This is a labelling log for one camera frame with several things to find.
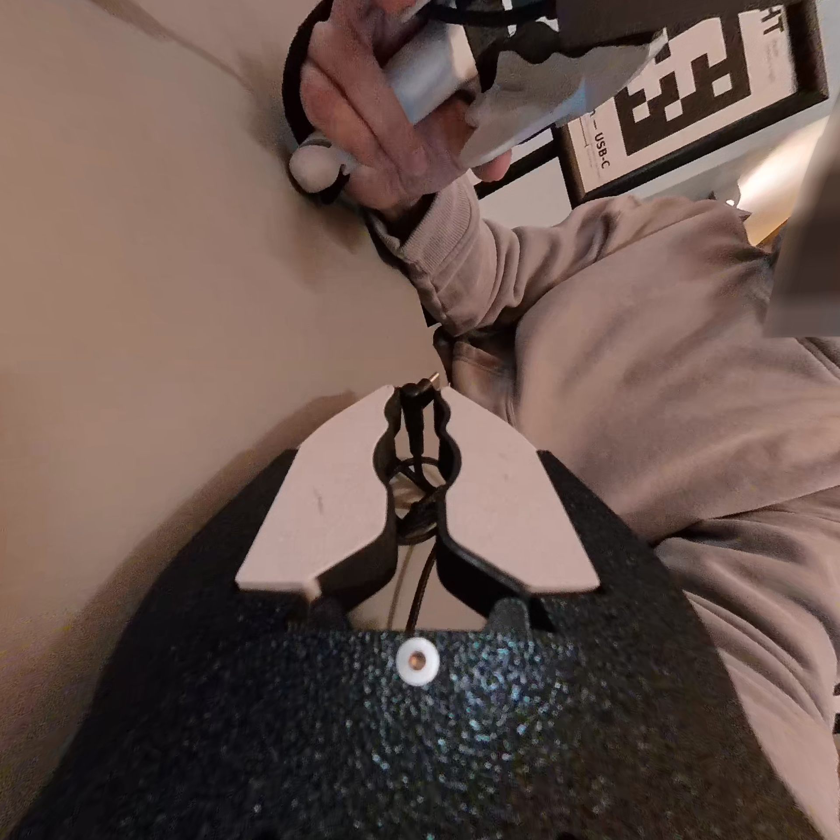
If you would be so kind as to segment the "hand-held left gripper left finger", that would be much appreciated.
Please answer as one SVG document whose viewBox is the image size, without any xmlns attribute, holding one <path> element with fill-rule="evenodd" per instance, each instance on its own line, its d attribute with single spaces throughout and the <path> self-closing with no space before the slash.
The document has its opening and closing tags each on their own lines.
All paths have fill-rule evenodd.
<svg viewBox="0 0 840 840">
<path fill-rule="evenodd" d="M 245 592 L 321 598 L 353 610 L 393 578 L 390 474 L 402 408 L 385 385 L 330 418 L 298 448 L 235 581 Z"/>
</svg>

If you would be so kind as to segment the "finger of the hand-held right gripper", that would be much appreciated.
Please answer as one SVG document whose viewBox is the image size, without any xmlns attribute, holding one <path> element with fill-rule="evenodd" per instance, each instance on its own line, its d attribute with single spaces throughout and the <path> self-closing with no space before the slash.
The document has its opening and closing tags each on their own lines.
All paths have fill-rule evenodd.
<svg viewBox="0 0 840 840">
<path fill-rule="evenodd" d="M 484 165 L 554 124 L 565 125 L 590 111 L 590 84 L 580 80 L 561 98 L 528 100 L 523 91 L 493 87 L 468 108 L 472 132 L 461 151 L 462 165 Z"/>
<path fill-rule="evenodd" d="M 665 44 L 665 33 L 643 35 L 639 44 L 612 43 L 572 57 L 554 51 L 527 60 L 505 51 L 497 64 L 497 98 L 510 111 L 591 111 L 620 91 Z"/>
</svg>

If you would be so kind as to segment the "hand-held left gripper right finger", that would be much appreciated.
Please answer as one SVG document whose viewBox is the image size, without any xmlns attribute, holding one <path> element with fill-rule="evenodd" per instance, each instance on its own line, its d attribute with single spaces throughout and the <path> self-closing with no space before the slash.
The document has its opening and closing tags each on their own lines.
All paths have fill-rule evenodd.
<svg viewBox="0 0 840 840">
<path fill-rule="evenodd" d="M 435 403 L 444 588 L 488 617 L 494 605 L 595 592 L 601 585 L 538 450 L 514 427 L 446 386 Z"/>
</svg>

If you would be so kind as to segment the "grey desk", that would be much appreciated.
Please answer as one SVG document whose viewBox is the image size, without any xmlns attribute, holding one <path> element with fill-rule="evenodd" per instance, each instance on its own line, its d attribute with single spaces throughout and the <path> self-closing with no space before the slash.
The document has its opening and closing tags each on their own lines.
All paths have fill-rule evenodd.
<svg viewBox="0 0 840 840">
<path fill-rule="evenodd" d="M 288 180 L 314 5 L 1 2 L 2 838 L 185 542 L 437 365 L 364 223 Z"/>
</svg>

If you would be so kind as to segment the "person's right hand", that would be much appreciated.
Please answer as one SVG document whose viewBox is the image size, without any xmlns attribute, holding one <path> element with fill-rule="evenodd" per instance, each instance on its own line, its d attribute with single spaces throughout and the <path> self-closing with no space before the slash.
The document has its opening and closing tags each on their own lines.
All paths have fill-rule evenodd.
<svg viewBox="0 0 840 840">
<path fill-rule="evenodd" d="M 413 228 L 434 196 L 466 173 L 472 128 L 457 95 L 411 124 L 383 64 L 419 25 L 410 1 L 336 1 L 314 26 L 301 68 L 301 104 L 315 130 L 357 162 L 346 193 L 392 228 Z"/>
</svg>

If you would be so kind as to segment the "person's grey clothing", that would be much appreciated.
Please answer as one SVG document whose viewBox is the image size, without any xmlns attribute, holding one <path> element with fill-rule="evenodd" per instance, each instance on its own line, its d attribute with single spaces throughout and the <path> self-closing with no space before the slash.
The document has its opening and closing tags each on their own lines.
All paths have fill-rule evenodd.
<svg viewBox="0 0 840 840">
<path fill-rule="evenodd" d="M 755 263 L 593 266 L 464 335 L 453 374 L 656 547 L 838 838 L 838 347 L 766 337 L 769 294 Z"/>
</svg>

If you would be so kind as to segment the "black framed marker sign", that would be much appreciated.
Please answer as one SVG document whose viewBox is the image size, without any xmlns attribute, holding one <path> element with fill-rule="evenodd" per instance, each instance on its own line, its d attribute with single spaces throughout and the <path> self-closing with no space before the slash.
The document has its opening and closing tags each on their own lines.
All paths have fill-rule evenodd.
<svg viewBox="0 0 840 840">
<path fill-rule="evenodd" d="M 516 148 L 479 198 L 545 165 L 573 207 L 614 196 L 828 99 L 815 2 L 788 2 L 668 27 L 636 78 L 593 112 Z"/>
</svg>

